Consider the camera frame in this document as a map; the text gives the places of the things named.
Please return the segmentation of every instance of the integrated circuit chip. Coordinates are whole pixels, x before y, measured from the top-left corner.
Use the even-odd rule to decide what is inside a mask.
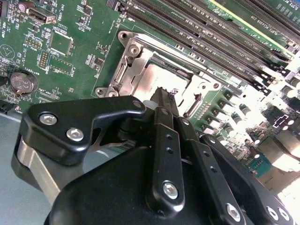
[[[88,14],[88,15],[91,15],[92,14],[92,7],[91,6],[85,6],[84,7],[84,13]]]
[[[73,39],[71,37],[53,31],[51,34],[49,47],[64,56],[68,56],[72,43]]]
[[[98,65],[98,66],[102,66],[103,60],[100,59],[100,58],[97,58],[97,59],[95,60],[95,64]]]

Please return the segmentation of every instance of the dimm slot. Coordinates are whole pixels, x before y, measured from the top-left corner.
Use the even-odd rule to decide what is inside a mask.
[[[206,24],[207,18],[205,18],[204,16],[201,16],[201,15],[198,16],[190,8],[188,8],[186,5],[182,4],[178,0],[158,0],[158,1],[162,2],[163,4],[165,4],[172,10],[177,11],[178,13],[184,15],[188,20],[197,24],[197,26],[201,27],[202,29],[208,30],[209,32],[213,33],[220,40],[224,40],[228,43],[232,43],[232,45],[242,46],[244,49],[246,49],[247,51],[249,51],[252,54],[252,57],[258,58],[260,60],[261,64],[273,63],[272,61],[267,59],[264,55],[262,55],[260,52],[251,49],[248,45],[244,44],[242,41],[236,39],[235,37],[232,37],[233,34],[231,32],[229,32],[228,30],[220,29],[219,27],[216,28],[215,26],[210,26],[209,24]],[[250,43],[252,42],[252,40],[249,41],[248,38],[245,38],[245,40]],[[252,43],[252,45],[255,46],[257,49],[259,49],[259,47],[256,46],[256,43]]]
[[[207,5],[205,5],[204,3],[200,2],[199,0],[188,0],[189,2],[191,2],[194,6],[200,8],[203,12],[206,13],[207,16],[214,18],[214,20],[216,20],[218,23],[226,26],[228,29],[233,30],[236,34],[240,35],[241,37],[243,37],[246,41],[250,42],[253,45],[259,46],[260,48],[262,48],[264,51],[267,51],[270,55],[272,55],[275,59],[279,60],[276,56],[276,54],[268,47],[265,46],[263,43],[259,42],[258,40],[250,37],[248,34],[244,33],[243,31],[241,31],[239,28],[235,28],[233,27],[226,19],[218,16],[215,12],[213,12],[211,9],[209,9],[207,7]],[[277,42],[273,41],[272,39],[268,38],[267,36],[265,36],[263,33],[261,33],[262,36],[264,36],[266,39],[268,39],[271,43],[273,43],[274,45],[276,45],[278,48],[280,48],[281,50],[285,51],[286,53],[288,53],[290,56],[293,56],[292,53],[290,53],[289,51],[287,51],[284,47],[282,47],[280,44],[278,44]]]
[[[205,23],[204,19],[201,19],[201,21],[199,21],[195,19],[195,17],[190,16],[189,13],[191,12],[191,10],[189,10],[188,7],[182,5],[177,0],[159,0],[159,1],[165,4],[166,6],[168,6],[169,8],[171,8],[172,10],[183,15],[192,23],[201,27],[202,30],[207,30],[208,32],[212,33],[215,37],[220,39],[221,41],[227,43],[228,45],[234,46],[238,51],[242,52],[243,54],[247,55],[249,58],[252,58],[253,60],[257,61],[258,63],[264,66],[268,66],[266,64],[273,63],[272,61],[268,60],[264,55],[251,49],[249,46],[247,46],[240,40],[232,38],[231,37],[232,34],[230,34],[230,32],[223,29],[216,30],[215,28],[211,28],[208,25],[204,24]]]
[[[208,49],[210,49],[210,50],[214,51],[215,53],[217,53],[218,55],[222,56],[223,59],[228,59],[228,61],[233,62],[236,65],[239,65],[239,64],[243,65],[243,67],[241,67],[241,68],[247,70],[251,74],[254,74],[254,75],[259,74],[259,71],[257,71],[257,68],[254,65],[252,65],[251,63],[248,63],[248,64],[245,63],[243,61],[243,59],[240,59],[238,56],[233,55],[233,53],[228,51],[225,47],[222,47],[222,46],[214,47],[213,45],[211,45],[204,39],[200,39],[198,36],[191,33],[191,32],[197,33],[198,30],[195,30],[194,27],[187,25],[185,22],[183,22],[181,20],[178,20],[177,17],[170,15],[163,10],[160,10],[158,7],[156,7],[156,5],[149,3],[145,0],[138,0],[138,1],[132,0],[132,2],[134,2],[138,7],[143,8],[144,10],[148,11],[149,13],[155,15],[157,18],[167,22],[169,25],[175,27],[178,31],[186,34],[188,37],[192,37],[198,43],[206,46]]]
[[[273,16],[275,19],[280,21],[282,24],[284,24],[286,27],[300,35],[300,27],[299,25],[293,23],[291,20],[284,17],[282,14],[278,13],[276,10],[274,10],[273,7],[269,6],[266,2],[262,0],[251,0],[254,4],[256,4],[258,7],[260,7],[262,10],[264,10],[266,13]]]
[[[278,30],[282,35],[289,36],[290,40],[300,45],[300,36],[286,27],[284,24],[276,20],[267,12],[263,11],[257,5],[252,3],[249,0],[233,0],[237,4],[244,5],[250,12],[252,12],[255,16],[260,18],[261,20],[265,21],[274,29]]]
[[[183,39],[180,35],[178,35],[176,32],[171,31],[170,29],[163,27],[161,24],[158,22],[152,20],[151,18],[145,16],[141,12],[133,9],[133,8],[127,8],[126,9],[127,15],[134,20],[143,23],[144,25],[152,28],[156,32],[170,38],[173,40],[175,43],[185,47],[186,49],[190,49],[192,53],[200,57],[201,59],[212,63],[212,64],[217,64],[217,66],[232,74],[233,76],[243,80],[244,82],[250,84],[253,86],[253,84],[256,82],[255,80],[252,79],[252,77],[249,77],[247,74],[243,74],[241,71],[237,70],[234,67],[229,67],[227,63],[223,62],[222,60],[218,59],[217,57],[213,55],[208,55],[206,51],[203,51],[201,48],[195,46],[193,43],[190,41]]]

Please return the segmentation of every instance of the mounting hole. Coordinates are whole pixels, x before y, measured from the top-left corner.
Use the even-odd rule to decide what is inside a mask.
[[[215,83],[214,86],[213,86],[214,89],[217,89],[218,87],[219,87],[218,83]]]
[[[100,89],[97,89],[97,94],[99,94],[99,95],[103,95],[103,91],[102,91],[102,90],[100,90]]]
[[[167,135],[166,137],[167,137],[167,139],[170,140],[170,141],[173,140],[173,138],[172,138],[171,135]]]
[[[127,34],[126,34],[126,33],[122,33],[122,34],[121,34],[121,39],[122,39],[122,40],[125,40],[126,38],[127,38]]]
[[[204,151],[203,154],[207,157],[210,157],[210,155],[206,151]]]
[[[213,171],[214,173],[217,172],[217,170],[213,166],[210,167],[210,170]]]
[[[174,154],[174,151],[173,151],[173,149],[171,149],[171,148],[166,148],[166,151],[167,151],[169,154]]]

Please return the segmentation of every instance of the motherboard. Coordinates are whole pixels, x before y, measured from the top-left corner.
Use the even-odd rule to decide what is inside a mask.
[[[300,170],[296,1],[0,0],[0,31],[4,115],[163,87],[257,177]]]

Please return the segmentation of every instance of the black memory slot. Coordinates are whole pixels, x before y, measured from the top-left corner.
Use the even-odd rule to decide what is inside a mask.
[[[206,24],[207,18],[201,15],[198,16],[194,11],[192,11],[189,7],[182,4],[178,0],[159,0],[159,1],[167,5],[172,10],[185,16],[189,21],[201,27],[201,29],[207,30],[208,32],[216,36],[218,39],[220,39],[221,41],[224,41],[225,43],[234,46],[240,52],[244,52],[245,54],[245,50],[248,51],[245,55],[248,55],[250,58],[255,59],[262,65],[267,66],[266,64],[273,63],[258,51],[251,49],[248,45],[243,43],[241,40],[232,37],[232,33],[230,33],[230,31],[222,29],[220,26],[210,27],[209,25]]]
[[[254,4],[256,4],[258,7],[260,7],[263,11],[273,16],[275,19],[280,21],[282,24],[284,24],[286,27],[300,35],[300,26],[293,23],[291,20],[287,19],[285,16],[274,10],[273,7],[269,6],[266,2],[263,0],[251,0]]]
[[[249,76],[247,73],[245,74],[244,71],[238,70],[233,65],[225,63],[224,61],[220,60],[218,57],[209,54],[208,52],[206,52],[202,48],[199,48],[198,46],[195,46],[192,41],[182,38],[182,36],[179,35],[178,33],[171,31],[167,27],[164,27],[163,25],[149,18],[148,16],[141,13],[140,11],[128,7],[126,8],[126,13],[129,17],[133,18],[134,20],[143,23],[144,25],[150,27],[151,29],[160,33],[161,35],[164,35],[169,39],[173,40],[175,43],[181,45],[182,47],[189,49],[192,53],[194,53],[202,60],[205,60],[211,64],[216,64],[220,69],[232,74],[233,76],[243,80],[244,82],[252,86],[255,83],[255,80],[252,79],[252,76]]]
[[[206,4],[200,2],[199,0],[188,0],[189,2],[191,2],[195,7],[200,8],[203,12],[205,12],[205,14],[211,18],[213,18],[214,20],[216,20],[219,24],[222,24],[223,26],[226,26],[227,29],[234,31],[237,35],[243,37],[245,39],[245,41],[251,43],[252,45],[256,46],[257,48],[261,48],[264,51],[268,52],[270,54],[270,56],[274,57],[276,60],[279,60],[276,53],[273,52],[268,46],[265,46],[263,43],[259,42],[258,40],[254,39],[253,37],[250,37],[248,34],[244,33],[243,31],[241,31],[239,28],[232,26],[232,24],[230,24],[230,22],[228,22],[226,19],[220,17],[219,15],[217,15],[214,11],[212,11],[211,9],[209,9],[207,7]],[[190,11],[191,14],[193,14],[193,16],[199,20],[203,20],[203,21],[207,21],[208,19],[200,14],[197,14],[193,11]],[[212,29],[215,29],[216,31],[218,31],[215,27],[215,25],[210,25],[209,23],[207,24],[209,27],[211,27]]]
[[[269,24],[275,30],[278,30],[285,36],[288,36],[291,41],[300,44],[300,36],[294,31],[286,27],[284,24],[276,20],[273,16],[259,8],[256,4],[252,3],[250,0],[234,0],[237,4],[243,5],[247,8],[253,15],[263,20],[265,23]]]
[[[251,63],[246,63],[241,59],[238,55],[235,55],[231,51],[229,51],[226,47],[222,45],[215,45],[213,46],[213,42],[208,41],[207,39],[204,39],[204,36],[199,38],[199,35],[196,35],[199,33],[197,29],[195,29],[193,26],[188,25],[183,20],[179,20],[176,16],[169,14],[168,12],[161,10],[158,8],[155,4],[147,1],[147,0],[132,0],[132,2],[139,6],[140,8],[143,8],[144,10],[148,11],[149,13],[155,15],[155,17],[161,19],[162,21],[165,21],[169,25],[175,27],[179,32],[184,33],[187,37],[192,37],[194,40],[196,40],[198,45],[203,45],[206,48],[208,48],[211,51],[214,51],[216,54],[221,56],[224,60],[227,62],[232,62],[236,65],[243,65],[241,68],[247,70],[250,74],[258,75],[259,71],[257,70],[257,67]]]

